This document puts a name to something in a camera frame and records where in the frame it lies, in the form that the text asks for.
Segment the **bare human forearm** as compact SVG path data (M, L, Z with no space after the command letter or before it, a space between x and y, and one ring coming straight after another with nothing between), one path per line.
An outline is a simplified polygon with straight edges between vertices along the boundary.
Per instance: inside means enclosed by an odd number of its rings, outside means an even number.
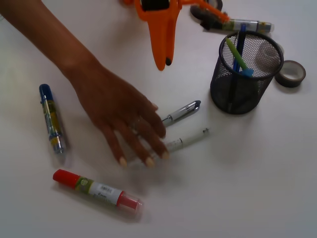
M40 0L2 0L0 14L66 76L100 66Z

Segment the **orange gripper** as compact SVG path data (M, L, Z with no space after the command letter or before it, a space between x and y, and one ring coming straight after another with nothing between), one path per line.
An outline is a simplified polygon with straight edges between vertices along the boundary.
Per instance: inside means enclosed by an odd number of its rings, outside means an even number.
M197 5L207 9L224 23L230 20L226 13L214 8L205 0L124 0L127 6L134 6L138 16L148 21L152 52L158 70L170 66L174 56L175 29L177 17L183 5Z

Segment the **bare human hand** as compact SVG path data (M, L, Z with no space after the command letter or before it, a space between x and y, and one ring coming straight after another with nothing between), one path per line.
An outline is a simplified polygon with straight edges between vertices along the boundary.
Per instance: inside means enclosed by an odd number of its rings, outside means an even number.
M138 158L148 167L155 165L138 136L162 159L169 157L161 139L166 130L156 113L157 107L131 84L100 64L71 69L66 76L94 125L103 133L108 145L122 165L127 161L116 137L119 132Z

